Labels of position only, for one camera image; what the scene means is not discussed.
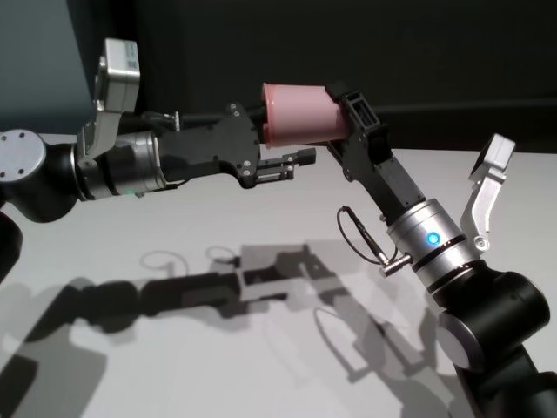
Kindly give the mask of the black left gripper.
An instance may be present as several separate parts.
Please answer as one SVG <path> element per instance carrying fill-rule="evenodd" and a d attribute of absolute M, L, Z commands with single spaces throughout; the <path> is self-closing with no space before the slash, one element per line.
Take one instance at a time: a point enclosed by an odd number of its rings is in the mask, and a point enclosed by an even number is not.
<path fill-rule="evenodd" d="M 257 182 L 294 178 L 297 165 L 313 165 L 315 148 L 278 158 L 260 160 L 258 131 L 266 123 L 266 106 L 227 106 L 217 122 L 181 131 L 169 131 L 158 139 L 160 168 L 168 182 L 189 181 L 215 174 L 229 174 L 244 188 Z"/>

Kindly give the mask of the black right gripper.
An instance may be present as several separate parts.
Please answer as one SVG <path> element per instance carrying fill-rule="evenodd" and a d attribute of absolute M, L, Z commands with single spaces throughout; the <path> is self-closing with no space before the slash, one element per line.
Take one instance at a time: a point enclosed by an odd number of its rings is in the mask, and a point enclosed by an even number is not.
<path fill-rule="evenodd" d="M 379 120 L 363 93 L 342 81 L 327 84 L 325 92 L 339 109 L 333 141 L 326 143 L 327 150 L 345 179 L 359 182 L 386 223 L 395 223 L 426 200 L 424 193 L 394 156 L 388 142 L 389 128 Z"/>

